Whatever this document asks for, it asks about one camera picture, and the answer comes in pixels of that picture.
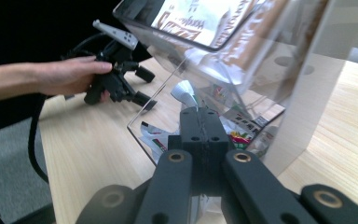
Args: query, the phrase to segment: black cable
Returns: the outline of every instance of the black cable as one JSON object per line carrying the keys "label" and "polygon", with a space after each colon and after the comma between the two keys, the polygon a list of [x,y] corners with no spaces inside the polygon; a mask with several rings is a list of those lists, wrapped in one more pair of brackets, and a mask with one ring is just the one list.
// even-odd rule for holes
{"label": "black cable", "polygon": [[96,35],[92,35],[89,38],[83,40],[82,42],[80,42],[80,44],[78,44],[76,47],[73,48],[73,52],[76,52],[80,49],[83,49],[84,46],[88,45],[89,42],[96,40],[98,38],[104,37],[106,36],[106,34],[104,33],[98,33]]}
{"label": "black cable", "polygon": [[36,129],[37,129],[37,122],[39,121],[40,113],[42,112],[43,105],[45,104],[47,96],[46,95],[40,95],[39,99],[36,103],[36,109],[34,111],[34,114],[32,116],[31,120],[31,128],[30,128],[30,134],[28,138],[28,157],[30,160],[30,163],[36,173],[42,178],[46,183],[48,183],[48,176],[45,174],[45,172],[42,170],[42,168],[39,166],[36,155],[34,152],[34,140],[36,137]]}

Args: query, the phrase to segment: transparent plastic container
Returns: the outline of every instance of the transparent plastic container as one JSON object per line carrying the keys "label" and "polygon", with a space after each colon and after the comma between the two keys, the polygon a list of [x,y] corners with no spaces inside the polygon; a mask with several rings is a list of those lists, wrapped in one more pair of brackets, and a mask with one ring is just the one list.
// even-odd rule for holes
{"label": "transparent plastic container", "polygon": [[237,149],[260,157],[277,133],[325,1],[231,2],[123,1],[114,10],[172,72],[155,107],[128,126],[155,163],[189,106],[217,111]]}

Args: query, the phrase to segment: human finger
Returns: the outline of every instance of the human finger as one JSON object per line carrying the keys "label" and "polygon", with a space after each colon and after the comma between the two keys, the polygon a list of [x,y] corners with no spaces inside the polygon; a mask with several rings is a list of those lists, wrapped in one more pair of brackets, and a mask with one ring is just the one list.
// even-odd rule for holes
{"label": "human finger", "polygon": [[87,62],[95,61],[96,58],[97,58],[96,56],[85,56],[85,57],[76,57],[76,58],[68,59],[66,61],[68,61],[68,62],[87,63]]}
{"label": "human finger", "polygon": [[105,74],[112,70],[112,64],[107,62],[89,62],[73,64],[74,70],[81,75]]}

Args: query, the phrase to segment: white plastic part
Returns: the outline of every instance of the white plastic part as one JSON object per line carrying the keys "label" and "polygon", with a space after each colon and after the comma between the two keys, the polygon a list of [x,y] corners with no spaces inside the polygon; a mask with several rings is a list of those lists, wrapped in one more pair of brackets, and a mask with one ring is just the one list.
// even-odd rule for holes
{"label": "white plastic part", "polygon": [[124,45],[128,49],[134,50],[138,44],[138,39],[131,33],[122,31],[118,28],[106,25],[99,20],[96,20],[92,23],[92,26],[100,30],[106,35],[109,35],[115,39],[118,43]]}

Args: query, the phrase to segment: human hand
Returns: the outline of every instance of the human hand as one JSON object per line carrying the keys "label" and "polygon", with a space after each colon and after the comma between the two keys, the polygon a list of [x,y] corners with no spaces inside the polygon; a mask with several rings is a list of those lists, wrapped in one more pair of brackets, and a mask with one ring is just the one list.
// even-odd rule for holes
{"label": "human hand", "polygon": [[95,56],[54,63],[39,63],[38,91],[46,95],[76,94],[89,89],[94,75],[108,73],[112,64],[96,62]]}

